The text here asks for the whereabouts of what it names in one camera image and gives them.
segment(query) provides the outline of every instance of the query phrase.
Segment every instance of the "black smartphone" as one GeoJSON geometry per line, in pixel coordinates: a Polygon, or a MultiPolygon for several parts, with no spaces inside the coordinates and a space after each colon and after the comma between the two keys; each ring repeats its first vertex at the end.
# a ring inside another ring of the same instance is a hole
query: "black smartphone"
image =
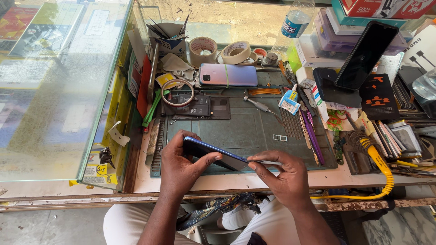
{"type": "Polygon", "coordinates": [[[398,32],[398,27],[370,21],[339,71],[335,85],[358,90],[398,32]]]}
{"type": "Polygon", "coordinates": [[[222,159],[215,161],[214,163],[232,171],[241,171],[245,167],[248,167],[248,163],[246,162],[245,158],[189,136],[183,139],[183,151],[186,155],[191,155],[198,158],[211,152],[219,152],[222,154],[222,159]]]}

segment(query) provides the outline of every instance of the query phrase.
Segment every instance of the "purple gradient phone back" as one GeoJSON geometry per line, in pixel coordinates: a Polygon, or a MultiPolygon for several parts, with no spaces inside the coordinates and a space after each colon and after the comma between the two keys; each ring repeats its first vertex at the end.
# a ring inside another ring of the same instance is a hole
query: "purple gradient phone back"
{"type": "MultiPolygon", "coordinates": [[[[230,86],[257,87],[256,67],[250,65],[226,65],[228,84],[230,86]]],[[[206,64],[200,66],[200,84],[202,85],[227,85],[225,65],[206,64]],[[203,76],[209,75],[210,81],[204,81],[203,76]]]]}

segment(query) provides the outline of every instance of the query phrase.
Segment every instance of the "phone stand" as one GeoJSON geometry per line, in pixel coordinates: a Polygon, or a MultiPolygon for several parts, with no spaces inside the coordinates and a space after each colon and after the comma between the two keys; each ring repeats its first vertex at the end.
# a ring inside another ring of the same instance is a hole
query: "phone stand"
{"type": "Polygon", "coordinates": [[[313,77],[318,87],[318,92],[322,100],[334,102],[349,107],[358,108],[362,102],[359,91],[352,91],[346,88],[337,87],[334,83],[337,73],[333,69],[315,68],[313,77]]]}

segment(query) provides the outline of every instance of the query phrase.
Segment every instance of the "white pants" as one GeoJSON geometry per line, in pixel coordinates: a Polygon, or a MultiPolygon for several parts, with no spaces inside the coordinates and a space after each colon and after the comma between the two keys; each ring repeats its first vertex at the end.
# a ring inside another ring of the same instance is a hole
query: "white pants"
{"type": "MultiPolygon", "coordinates": [[[[232,245],[247,245],[252,232],[259,234],[268,245],[299,245],[295,221],[291,212],[275,199],[264,201],[259,205],[261,214],[251,210],[235,210],[223,214],[222,223],[228,230],[247,226],[232,245]]],[[[107,212],[103,231],[108,245],[136,245],[147,223],[154,204],[115,204],[107,212]]],[[[182,208],[179,216],[185,215],[182,208]]],[[[198,245],[184,235],[176,232],[175,245],[198,245]]]]}

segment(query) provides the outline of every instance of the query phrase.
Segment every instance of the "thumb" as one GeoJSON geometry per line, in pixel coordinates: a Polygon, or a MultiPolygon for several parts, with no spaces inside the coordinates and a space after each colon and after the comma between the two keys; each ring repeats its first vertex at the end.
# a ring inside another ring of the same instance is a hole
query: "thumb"
{"type": "Polygon", "coordinates": [[[199,174],[203,173],[208,166],[210,166],[212,163],[214,163],[216,160],[221,160],[222,154],[219,152],[211,152],[204,156],[202,156],[200,159],[198,159],[194,166],[198,169],[199,174]]]}
{"type": "Polygon", "coordinates": [[[276,176],[271,173],[263,164],[257,162],[250,162],[248,164],[252,168],[257,176],[271,189],[274,183],[277,181],[276,176]]]}

